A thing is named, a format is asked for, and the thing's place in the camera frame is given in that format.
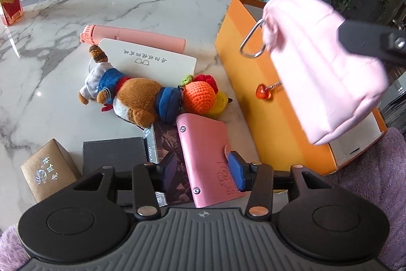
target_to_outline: dark card box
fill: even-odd
[[[110,165],[116,171],[128,171],[147,162],[143,137],[86,141],[83,143],[83,175]],[[131,191],[118,191],[118,205],[132,205]]]
[[[161,198],[165,197],[168,205],[192,202],[192,191],[177,127],[153,123],[150,128],[144,130],[144,138],[149,162],[164,163],[170,172],[172,172],[172,162],[176,162],[175,173],[169,174],[172,182]]]

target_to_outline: ribbed surface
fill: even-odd
[[[52,266],[31,260],[21,271],[383,271],[376,261],[327,266],[289,250],[263,222],[239,210],[171,208],[138,224],[115,252],[82,265]]]

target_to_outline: barcode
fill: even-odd
[[[11,17],[11,20],[12,20],[12,21],[15,21],[15,20],[17,20],[20,16],[21,16],[21,11],[18,11],[16,14],[14,14],[14,15]]]

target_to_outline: carabiner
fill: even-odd
[[[241,53],[244,57],[247,57],[247,58],[256,58],[256,57],[259,57],[262,53],[264,53],[266,45],[263,45],[263,46],[262,46],[262,49],[261,49],[260,51],[258,51],[257,53],[255,53],[255,54],[248,54],[248,53],[245,53],[245,52],[243,51],[243,48],[244,48],[245,44],[246,44],[246,43],[248,42],[248,40],[251,38],[251,36],[252,36],[252,34],[255,32],[255,30],[257,30],[257,28],[258,28],[260,25],[262,25],[262,22],[263,22],[263,19],[259,19],[259,21],[255,24],[255,26],[251,29],[251,31],[248,33],[247,37],[245,37],[244,41],[242,42],[242,44],[241,44],[241,46],[240,46],[240,53]]]

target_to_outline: pink fabric bag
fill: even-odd
[[[378,59],[353,55],[338,40],[344,18],[321,0],[270,0],[263,42],[311,144],[361,122],[388,88]]]

